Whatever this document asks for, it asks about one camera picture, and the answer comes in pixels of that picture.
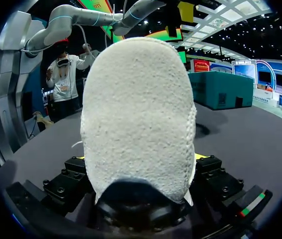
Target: vr headset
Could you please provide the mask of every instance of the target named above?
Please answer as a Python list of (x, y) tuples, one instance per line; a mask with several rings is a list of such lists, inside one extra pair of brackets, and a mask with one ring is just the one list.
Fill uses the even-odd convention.
[(68, 66), (70, 64), (70, 61), (68, 58), (62, 58), (62, 59), (59, 59), (57, 61), (57, 67), (62, 67), (62, 66)]

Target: white textured foam object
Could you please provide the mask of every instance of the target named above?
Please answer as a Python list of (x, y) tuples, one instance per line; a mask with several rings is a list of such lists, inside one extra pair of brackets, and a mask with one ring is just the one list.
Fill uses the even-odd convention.
[(186, 70), (166, 42), (136, 37), (104, 50), (87, 77), (81, 116), (97, 199), (115, 180), (139, 178), (180, 201), (194, 177), (195, 115)]

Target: gray round table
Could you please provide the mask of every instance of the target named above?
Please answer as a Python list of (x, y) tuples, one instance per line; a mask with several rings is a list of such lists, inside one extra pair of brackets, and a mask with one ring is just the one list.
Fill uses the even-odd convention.
[[(257, 107), (212, 111), (197, 105), (196, 153), (215, 155), (223, 167), (245, 181), (273, 192), (273, 198), (257, 217), (261, 225), (282, 200), (282, 119)], [(42, 189), (42, 181), (60, 173), (64, 162), (82, 156), (80, 113), (63, 119), (20, 148), (0, 169), (0, 188), (30, 180)], [(75, 221), (78, 208), (67, 215)]]

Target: teal box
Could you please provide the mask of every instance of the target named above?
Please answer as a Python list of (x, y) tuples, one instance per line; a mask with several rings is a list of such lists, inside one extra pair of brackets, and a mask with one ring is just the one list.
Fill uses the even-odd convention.
[(213, 110), (252, 106), (253, 79), (209, 71), (188, 73), (194, 101)]

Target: robotic arm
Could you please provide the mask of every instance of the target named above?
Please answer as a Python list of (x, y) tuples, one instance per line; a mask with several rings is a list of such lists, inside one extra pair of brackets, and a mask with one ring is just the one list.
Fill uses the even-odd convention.
[(166, 3), (157, 0), (139, 0), (123, 16), (122, 13), (105, 13), (100, 11), (77, 8), (71, 5), (56, 7), (50, 15), (46, 29), (37, 32), (25, 46), (28, 57), (37, 54), (71, 34), (75, 24), (88, 26), (113, 26), (117, 36), (127, 34), (141, 20)]

